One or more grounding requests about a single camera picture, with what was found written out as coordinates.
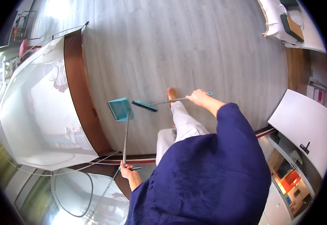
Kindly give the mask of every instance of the cabinet door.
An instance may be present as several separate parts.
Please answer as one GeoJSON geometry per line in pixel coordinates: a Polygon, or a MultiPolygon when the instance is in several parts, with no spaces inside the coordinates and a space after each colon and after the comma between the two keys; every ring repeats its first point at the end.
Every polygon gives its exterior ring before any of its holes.
{"type": "Polygon", "coordinates": [[[291,212],[274,181],[271,182],[269,187],[269,196],[263,212],[267,223],[270,225],[288,225],[292,222],[291,212]]]}
{"type": "Polygon", "coordinates": [[[327,108],[287,89],[269,124],[296,145],[323,178],[327,170],[327,108]],[[308,151],[304,151],[300,145],[308,143],[308,151]]]}

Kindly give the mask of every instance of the broom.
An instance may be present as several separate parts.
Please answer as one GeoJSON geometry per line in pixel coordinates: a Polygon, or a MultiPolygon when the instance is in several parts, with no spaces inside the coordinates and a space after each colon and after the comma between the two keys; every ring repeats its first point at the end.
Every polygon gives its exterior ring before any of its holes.
{"type": "MultiPolygon", "coordinates": [[[[212,96],[213,93],[212,92],[207,92],[208,96],[212,96]]],[[[148,103],[145,101],[140,101],[140,100],[134,100],[132,102],[132,104],[134,104],[135,106],[139,106],[142,107],[144,109],[150,110],[152,112],[157,112],[158,109],[155,105],[159,105],[159,104],[164,104],[164,103],[169,103],[169,102],[174,102],[174,101],[182,101],[182,100],[187,100],[188,98],[176,98],[176,99],[172,99],[172,100],[167,100],[167,101],[163,101],[163,102],[158,102],[158,103],[148,103]]]]}

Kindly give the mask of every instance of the door handle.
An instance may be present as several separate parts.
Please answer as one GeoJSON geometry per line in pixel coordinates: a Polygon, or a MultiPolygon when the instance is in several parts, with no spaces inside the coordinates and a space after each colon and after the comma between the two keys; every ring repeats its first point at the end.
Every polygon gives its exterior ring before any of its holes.
{"type": "Polygon", "coordinates": [[[308,142],[307,146],[305,147],[303,144],[300,144],[300,148],[307,153],[307,155],[310,153],[310,151],[307,149],[308,146],[310,145],[310,142],[308,142]]]}

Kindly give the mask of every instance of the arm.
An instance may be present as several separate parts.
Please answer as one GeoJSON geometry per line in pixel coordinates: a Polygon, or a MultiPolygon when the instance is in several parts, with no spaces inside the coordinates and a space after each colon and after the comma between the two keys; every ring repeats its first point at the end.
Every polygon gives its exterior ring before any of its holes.
{"type": "Polygon", "coordinates": [[[137,173],[137,171],[130,170],[134,166],[130,166],[130,165],[126,164],[126,167],[125,167],[123,165],[122,161],[121,161],[120,167],[121,167],[122,177],[129,180],[131,191],[134,191],[136,189],[136,187],[138,187],[142,183],[139,173],[137,173]]]}
{"type": "Polygon", "coordinates": [[[236,104],[218,101],[201,89],[186,98],[216,116],[217,153],[222,154],[224,169],[255,177],[265,176],[270,181],[265,156],[255,133],[236,104]]]}
{"type": "Polygon", "coordinates": [[[217,117],[218,110],[225,105],[217,99],[214,99],[207,95],[207,93],[202,89],[197,89],[193,91],[191,96],[186,96],[187,99],[191,100],[198,106],[202,106],[209,110],[215,117],[217,117]]]}

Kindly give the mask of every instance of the light gray pants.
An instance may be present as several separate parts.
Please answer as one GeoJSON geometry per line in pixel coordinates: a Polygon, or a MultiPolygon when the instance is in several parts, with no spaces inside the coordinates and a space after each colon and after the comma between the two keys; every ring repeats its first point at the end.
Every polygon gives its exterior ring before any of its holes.
{"type": "Polygon", "coordinates": [[[157,153],[156,165],[159,164],[163,154],[171,145],[182,141],[188,137],[209,134],[206,128],[197,120],[190,116],[185,106],[180,101],[176,101],[171,106],[172,114],[174,115],[175,128],[162,129],[157,136],[157,153]]]}

